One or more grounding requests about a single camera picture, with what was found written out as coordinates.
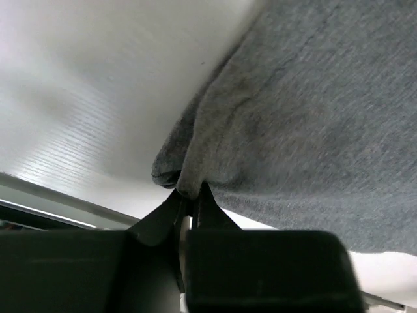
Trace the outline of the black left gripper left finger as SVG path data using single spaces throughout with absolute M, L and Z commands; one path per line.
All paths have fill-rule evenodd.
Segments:
M 1 206 L 2 312 L 178 312 L 178 192 L 127 230 L 87 230 Z

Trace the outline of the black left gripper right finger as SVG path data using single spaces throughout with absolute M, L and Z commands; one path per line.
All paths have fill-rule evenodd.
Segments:
M 242 230 L 203 184 L 186 239 L 190 312 L 363 312 L 345 247 L 317 230 Z

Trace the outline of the grey drawstring shorts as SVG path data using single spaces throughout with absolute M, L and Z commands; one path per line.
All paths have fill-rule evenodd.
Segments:
M 416 2 L 269 1 L 152 180 L 355 252 L 416 253 Z

